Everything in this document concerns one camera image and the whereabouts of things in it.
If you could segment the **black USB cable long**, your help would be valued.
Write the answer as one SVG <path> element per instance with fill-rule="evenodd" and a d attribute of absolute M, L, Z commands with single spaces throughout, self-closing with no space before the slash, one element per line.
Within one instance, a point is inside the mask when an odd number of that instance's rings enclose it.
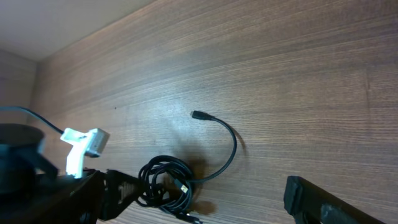
<path fill-rule="evenodd" d="M 217 178 L 231 165 L 238 138 L 234 129 L 216 116 L 202 111 L 192 111 L 190 116 L 190 121 L 173 125 L 175 155 L 192 170 L 190 183 L 200 185 Z"/>

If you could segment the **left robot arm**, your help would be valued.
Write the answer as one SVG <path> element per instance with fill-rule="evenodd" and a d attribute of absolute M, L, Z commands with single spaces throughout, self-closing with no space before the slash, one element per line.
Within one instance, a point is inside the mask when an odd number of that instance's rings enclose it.
<path fill-rule="evenodd" d="M 117 170 L 84 167 L 109 138 L 100 129 L 67 128 L 66 174 L 41 153 L 44 133 L 24 124 L 1 125 L 1 223 L 96 223 L 118 217 L 144 192 L 139 179 Z"/>

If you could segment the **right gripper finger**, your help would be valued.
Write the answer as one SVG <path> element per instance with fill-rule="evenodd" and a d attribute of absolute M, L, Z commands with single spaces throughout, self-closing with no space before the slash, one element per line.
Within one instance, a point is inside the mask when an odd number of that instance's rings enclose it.
<path fill-rule="evenodd" d="M 289 176 L 284 208 L 296 224 L 383 224 L 299 176 Z"/>

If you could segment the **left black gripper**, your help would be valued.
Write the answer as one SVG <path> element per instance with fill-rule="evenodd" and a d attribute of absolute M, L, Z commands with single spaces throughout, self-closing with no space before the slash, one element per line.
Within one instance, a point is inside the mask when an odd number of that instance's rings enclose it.
<path fill-rule="evenodd" d="M 105 175 L 87 170 L 80 179 L 64 175 L 55 181 L 40 174 L 29 190 L 1 196 L 1 223 L 112 220 L 143 193 L 143 184 L 137 177 L 117 170 L 107 170 Z"/>

